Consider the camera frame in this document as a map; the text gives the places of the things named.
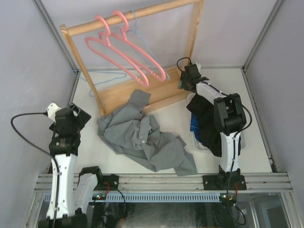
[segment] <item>gray cloth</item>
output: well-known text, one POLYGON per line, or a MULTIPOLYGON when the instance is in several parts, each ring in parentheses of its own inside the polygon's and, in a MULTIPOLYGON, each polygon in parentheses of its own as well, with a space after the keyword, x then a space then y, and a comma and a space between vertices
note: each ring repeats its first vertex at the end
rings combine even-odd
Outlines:
POLYGON ((174 168, 178 176, 197 174, 192 154, 185 152, 185 142, 161 132, 153 115, 144 115, 149 98, 150 94, 134 90, 125 105, 97 120, 99 137, 116 154, 124 154, 151 171, 174 168))

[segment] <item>wooden base board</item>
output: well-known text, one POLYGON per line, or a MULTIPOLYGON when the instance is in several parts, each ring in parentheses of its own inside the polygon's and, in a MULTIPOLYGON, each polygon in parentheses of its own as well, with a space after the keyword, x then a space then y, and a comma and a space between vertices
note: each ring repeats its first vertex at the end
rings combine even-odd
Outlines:
POLYGON ((170 81, 160 82, 153 76, 148 76, 149 87, 147 88, 142 87, 135 80, 131 80, 99 91, 98 96, 105 109, 105 115, 110 114, 113 110, 124 105, 135 89, 141 89, 151 94, 149 105, 144 108, 145 113, 186 99, 189 92, 178 89, 180 75, 177 70, 176 67, 167 69, 171 78, 170 81))

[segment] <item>pink clothes hanger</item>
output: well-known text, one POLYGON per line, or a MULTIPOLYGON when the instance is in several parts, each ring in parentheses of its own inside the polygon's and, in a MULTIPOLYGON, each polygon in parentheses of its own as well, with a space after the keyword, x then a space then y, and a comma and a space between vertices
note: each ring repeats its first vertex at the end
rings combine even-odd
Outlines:
MULTIPOLYGON (((156 79, 158 79, 159 81, 163 82, 164 80, 166 80, 166 74, 165 71, 163 70, 163 68, 155 61, 154 58, 152 58, 150 55, 148 55, 144 50, 142 50, 140 47, 138 47, 137 45, 135 45, 134 43, 132 43, 131 41, 129 41, 127 39, 127 35, 126 32, 129 30, 129 22, 127 20, 127 18, 124 16, 124 14, 118 10, 114 10, 113 15, 117 15, 119 16, 123 22, 124 25, 121 26, 120 31, 121 31, 121 35, 115 34, 115 33, 111 33, 111 37, 115 37, 121 41, 123 41, 124 43, 128 44, 129 46, 131 46, 132 48, 134 48, 136 51, 138 51, 140 54, 142 54, 144 57, 146 57, 150 62, 152 62, 160 71, 161 76, 158 76, 156 73, 154 73, 153 71, 151 71, 150 69, 147 69, 147 67, 143 67, 142 65, 140 65, 141 67, 143 67, 145 70, 147 70, 150 74, 152 74, 156 79)), ((138 61, 136 61, 135 59, 132 59, 136 64, 140 64, 138 61)))
POLYGON ((149 86, 149 81, 146 77, 146 75, 144 74, 144 72, 138 67, 143 67, 144 69, 146 69, 146 67, 144 65, 142 65, 141 63, 134 61, 134 59, 129 58, 126 54, 124 54, 123 52, 119 51, 118 49, 116 49, 115 47, 113 47, 110 43, 109 37, 111 35, 111 31, 110 28, 108 26, 108 24, 106 23, 105 19, 99 15, 95 16, 95 19, 100 20, 103 22, 106 31, 102 31, 99 32, 99 38, 95 38, 95 37, 86 37, 85 38, 85 43, 86 45, 91 49, 91 51, 93 51, 94 53, 98 54, 99 56, 101 56, 102 58, 108 60, 109 62, 113 63, 115 66, 117 66, 118 68, 122 69, 124 72, 126 72, 128 75, 130 75, 131 77, 133 77, 136 81, 138 81, 143 87, 148 87, 149 86), (120 65, 119 63, 115 62, 114 60, 112 60, 111 58, 109 58, 107 55, 102 54, 99 51, 96 51, 94 48, 92 48, 92 46, 90 45, 89 41, 95 41, 98 42, 108 48, 110 48, 111 50, 113 50, 114 52, 116 52, 117 54, 119 54, 121 57, 123 57, 127 62, 129 62, 142 76, 143 81, 137 77, 135 74, 133 74, 131 71, 129 71, 128 69, 126 69, 125 67, 123 67, 122 65, 120 65))

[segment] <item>white table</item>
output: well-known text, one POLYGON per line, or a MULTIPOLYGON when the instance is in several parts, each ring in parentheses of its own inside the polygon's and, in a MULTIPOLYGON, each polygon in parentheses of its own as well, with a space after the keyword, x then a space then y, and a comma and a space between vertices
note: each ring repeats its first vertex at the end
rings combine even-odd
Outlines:
MULTIPOLYGON (((239 165, 241 172, 271 172, 268 157, 264 148, 263 140, 257 125, 256 117, 250 102, 250 98, 245 86, 245 82, 240 69, 202 69, 201 73, 210 79, 210 82, 226 93, 239 93, 242 103, 250 110, 253 116, 252 125, 243 132, 246 146, 241 150, 239 156, 239 165)), ((94 83, 103 82, 114 77, 122 75, 106 73, 90 73, 94 83)), ((130 80, 127 76, 123 79, 117 79, 97 86, 97 89, 110 87, 130 80)), ((103 173, 115 174, 143 174, 154 173, 143 166, 137 164, 124 155, 115 154, 106 144, 104 144, 97 135, 96 120, 100 117, 97 103, 94 97, 89 95, 90 87, 84 80, 79 80, 73 102, 80 108, 88 112, 92 119, 81 131, 81 144, 78 151, 78 160, 76 172, 80 172, 83 167, 98 165, 103 173)), ((186 151, 192 153, 195 159, 198 173, 217 173, 219 171, 220 158, 206 150, 204 152, 196 151, 192 144, 190 129, 190 118, 186 109, 187 102, 171 104, 149 114, 155 115, 163 132, 171 132, 174 135, 180 135, 187 143, 186 151)), ((157 173, 175 173, 174 169, 162 170, 157 173)))

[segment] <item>wooden clothes rack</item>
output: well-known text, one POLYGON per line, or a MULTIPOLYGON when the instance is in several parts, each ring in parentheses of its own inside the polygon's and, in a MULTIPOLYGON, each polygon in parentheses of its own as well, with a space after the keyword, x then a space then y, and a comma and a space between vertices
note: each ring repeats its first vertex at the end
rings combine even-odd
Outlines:
MULTIPOLYGON (((142 9, 137 9, 135 10, 135 13, 137 18, 141 18, 155 13, 186 6, 189 4, 193 4, 193 10, 184 56, 191 57, 197 31, 199 28, 199 22, 204 5, 204 0, 172 0, 165 3, 145 7, 142 9)), ((134 14, 130 11, 124 13, 124 15, 127 20, 135 19, 134 14)), ((105 20, 109 26, 123 22, 119 16, 110 16, 105 18, 105 20)), ((70 28, 66 28, 65 25, 60 26, 61 32, 65 40, 67 41, 67 44, 69 45, 77 63, 79 64, 79 67, 81 68, 81 71, 83 72, 88 84, 90 85, 95 95, 99 112, 101 115, 108 115, 119 106, 125 104, 128 101, 131 93, 135 89, 141 89, 151 94, 149 105, 147 105, 144 109, 146 113, 170 105, 187 97, 187 95, 189 94, 188 91, 178 89, 180 72, 176 66, 167 69, 167 72, 171 77, 170 81, 160 82, 157 81, 153 76, 148 76, 150 86, 147 88, 142 87, 137 81, 132 80, 98 92, 72 40, 72 36, 101 29, 103 27, 103 23, 99 20, 91 21, 70 28)))

